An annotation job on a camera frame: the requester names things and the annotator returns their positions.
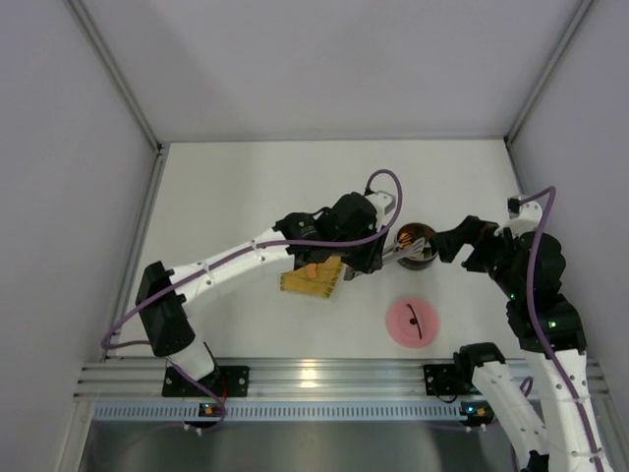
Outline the pink round lid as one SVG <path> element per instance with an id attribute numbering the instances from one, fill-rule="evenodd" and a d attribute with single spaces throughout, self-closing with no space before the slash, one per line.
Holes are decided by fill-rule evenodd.
<path id="1" fill-rule="evenodd" d="M 434 342 L 439 331 L 436 309 L 423 298 L 406 297 L 393 303 L 385 326 L 394 342 L 409 349 L 421 349 Z"/>

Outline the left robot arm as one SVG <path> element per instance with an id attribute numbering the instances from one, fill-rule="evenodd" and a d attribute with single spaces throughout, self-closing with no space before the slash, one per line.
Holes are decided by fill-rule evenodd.
<path id="1" fill-rule="evenodd" d="M 384 221 L 395 209 L 395 196 L 386 192 L 353 192 L 315 213 L 291 212 L 232 251 L 188 265 L 149 265 L 136 305 L 153 355 L 179 367 L 186 378 L 213 384 L 219 368 L 195 331 L 195 317 L 206 314 L 213 301 L 259 278 L 322 264 L 331 257 L 357 271 L 380 269 L 388 234 Z"/>

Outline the green bamboo tray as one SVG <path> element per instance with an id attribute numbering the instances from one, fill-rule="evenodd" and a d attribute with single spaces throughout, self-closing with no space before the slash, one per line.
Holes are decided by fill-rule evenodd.
<path id="1" fill-rule="evenodd" d="M 317 279 L 315 280 L 308 278 L 306 266 L 285 272 L 280 277 L 280 290 L 329 299 L 343 268 L 344 265 L 341 259 L 337 256 L 332 256 L 324 263 L 318 264 Z"/>

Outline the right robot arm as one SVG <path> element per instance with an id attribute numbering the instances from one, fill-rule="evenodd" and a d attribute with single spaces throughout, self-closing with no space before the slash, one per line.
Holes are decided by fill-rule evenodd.
<path id="1" fill-rule="evenodd" d="M 451 263 L 466 245 L 465 270 L 485 273 L 507 298 L 509 326 L 533 374 L 537 411 L 512 380 L 492 343 L 454 355 L 465 383 L 487 401 L 523 471 L 609 471 L 587 379 L 587 342 L 580 315 L 561 292 L 566 268 L 559 241 L 538 222 L 522 233 L 476 216 L 430 242 Z"/>

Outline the steel lunch box bowl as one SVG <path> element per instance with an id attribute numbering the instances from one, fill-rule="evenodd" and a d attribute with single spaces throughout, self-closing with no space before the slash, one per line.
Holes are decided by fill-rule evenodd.
<path id="1" fill-rule="evenodd" d="M 431 244 L 430 240 L 432 234 L 434 233 L 434 230 L 430 226 L 427 226 L 420 222 L 407 223 L 401 228 L 403 227 L 415 227 L 418 230 L 421 230 L 423 232 L 422 237 L 426 238 L 427 244 L 420 254 L 412 256 L 410 258 L 401 259 L 397 261 L 397 263 L 403 268 L 413 271 L 419 271 L 428 268 L 437 257 L 436 248 Z"/>

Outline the orange flower cookie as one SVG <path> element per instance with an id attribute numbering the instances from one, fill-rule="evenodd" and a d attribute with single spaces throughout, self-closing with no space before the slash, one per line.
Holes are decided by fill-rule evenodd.
<path id="1" fill-rule="evenodd" d="M 423 232 L 415 227 L 403 227 L 397 233 L 397 242 L 402 248 L 412 246 L 423 236 Z"/>

